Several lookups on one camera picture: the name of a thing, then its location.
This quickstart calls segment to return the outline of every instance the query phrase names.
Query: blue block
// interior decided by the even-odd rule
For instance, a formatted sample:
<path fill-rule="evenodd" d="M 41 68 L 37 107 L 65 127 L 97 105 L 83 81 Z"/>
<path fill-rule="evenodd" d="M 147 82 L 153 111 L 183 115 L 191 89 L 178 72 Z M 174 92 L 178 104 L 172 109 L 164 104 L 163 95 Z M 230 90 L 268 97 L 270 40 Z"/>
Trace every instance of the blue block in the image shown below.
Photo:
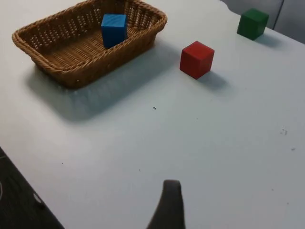
<path fill-rule="evenodd" d="M 127 38 L 127 18 L 123 14 L 104 14 L 102 37 L 105 48 L 111 48 Z"/>

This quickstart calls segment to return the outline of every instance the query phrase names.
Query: wicker basket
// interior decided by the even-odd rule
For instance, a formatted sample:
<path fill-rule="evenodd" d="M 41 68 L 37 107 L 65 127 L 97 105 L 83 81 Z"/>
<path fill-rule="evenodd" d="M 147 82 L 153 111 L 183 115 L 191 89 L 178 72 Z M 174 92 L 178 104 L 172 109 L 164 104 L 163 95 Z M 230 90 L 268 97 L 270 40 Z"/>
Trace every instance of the wicker basket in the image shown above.
<path fill-rule="evenodd" d="M 127 15 L 122 43 L 103 46 L 105 13 Z M 67 88 L 83 87 L 153 46 L 166 15 L 140 0 L 87 0 L 17 30 L 12 39 L 37 66 Z"/>

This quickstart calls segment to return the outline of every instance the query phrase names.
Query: red block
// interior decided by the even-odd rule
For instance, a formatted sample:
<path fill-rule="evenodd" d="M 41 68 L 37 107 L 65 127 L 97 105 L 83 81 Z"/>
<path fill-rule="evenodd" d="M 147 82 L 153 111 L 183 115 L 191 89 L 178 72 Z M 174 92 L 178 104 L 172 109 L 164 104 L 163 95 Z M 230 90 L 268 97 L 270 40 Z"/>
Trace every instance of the red block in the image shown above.
<path fill-rule="evenodd" d="M 180 70 L 198 79 L 210 71 L 214 50 L 196 41 L 182 50 Z"/>

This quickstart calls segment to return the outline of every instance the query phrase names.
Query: green block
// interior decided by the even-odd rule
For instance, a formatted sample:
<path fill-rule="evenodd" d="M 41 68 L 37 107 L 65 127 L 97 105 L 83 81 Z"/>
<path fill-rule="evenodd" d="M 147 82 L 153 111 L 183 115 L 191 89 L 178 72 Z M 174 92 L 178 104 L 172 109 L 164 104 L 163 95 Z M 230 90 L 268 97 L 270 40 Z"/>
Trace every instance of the green block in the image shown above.
<path fill-rule="evenodd" d="M 249 9 L 241 15 L 237 33 L 254 41 L 264 33 L 268 19 L 268 14 Z"/>

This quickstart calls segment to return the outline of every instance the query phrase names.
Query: cube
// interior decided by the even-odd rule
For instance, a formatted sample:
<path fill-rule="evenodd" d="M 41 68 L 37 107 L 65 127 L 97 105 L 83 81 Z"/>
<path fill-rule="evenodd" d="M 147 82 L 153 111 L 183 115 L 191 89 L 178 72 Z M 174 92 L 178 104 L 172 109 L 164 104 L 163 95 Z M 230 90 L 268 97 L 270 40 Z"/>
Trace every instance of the cube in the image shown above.
<path fill-rule="evenodd" d="M 182 50 L 180 70 L 194 79 L 210 71 L 214 50 L 196 41 Z"/>
<path fill-rule="evenodd" d="M 123 14 L 104 14 L 102 37 L 105 48 L 111 48 L 127 38 L 127 18 Z"/>
<path fill-rule="evenodd" d="M 264 33 L 268 19 L 268 14 L 250 9 L 241 15 L 237 33 L 254 41 Z"/>

